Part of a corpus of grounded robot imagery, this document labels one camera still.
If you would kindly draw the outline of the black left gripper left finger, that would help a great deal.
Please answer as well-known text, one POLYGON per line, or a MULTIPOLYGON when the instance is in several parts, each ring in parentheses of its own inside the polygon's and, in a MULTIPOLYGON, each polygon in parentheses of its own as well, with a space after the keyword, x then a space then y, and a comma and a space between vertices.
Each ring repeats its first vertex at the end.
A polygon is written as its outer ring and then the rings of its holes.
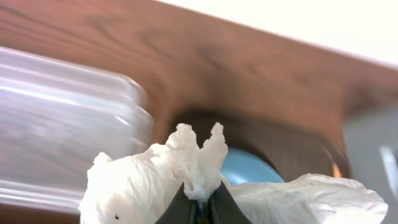
POLYGON ((182 184, 155 224, 197 224, 197 205, 196 200, 190 200, 185 195, 182 184))

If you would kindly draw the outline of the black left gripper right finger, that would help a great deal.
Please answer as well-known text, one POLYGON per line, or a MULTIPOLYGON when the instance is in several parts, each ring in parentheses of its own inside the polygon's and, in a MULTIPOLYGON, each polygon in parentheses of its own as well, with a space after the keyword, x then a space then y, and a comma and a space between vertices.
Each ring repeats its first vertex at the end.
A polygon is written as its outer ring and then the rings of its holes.
POLYGON ((210 195, 208 209, 210 224, 251 224, 223 182, 210 195))

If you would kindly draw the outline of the white paper napkin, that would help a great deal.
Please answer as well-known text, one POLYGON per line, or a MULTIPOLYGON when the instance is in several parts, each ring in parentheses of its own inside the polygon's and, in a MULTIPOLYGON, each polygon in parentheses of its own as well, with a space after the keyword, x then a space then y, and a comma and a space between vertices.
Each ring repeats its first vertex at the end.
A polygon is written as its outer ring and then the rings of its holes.
POLYGON ((288 183, 231 185, 221 173, 227 153, 220 123, 202 146, 180 123, 165 144, 143 153, 114 160, 102 152, 87 172, 80 222, 155 223, 184 184, 198 223, 209 223, 209 197, 222 182, 251 223, 381 223, 387 215, 384 199, 352 179, 304 174, 288 183))

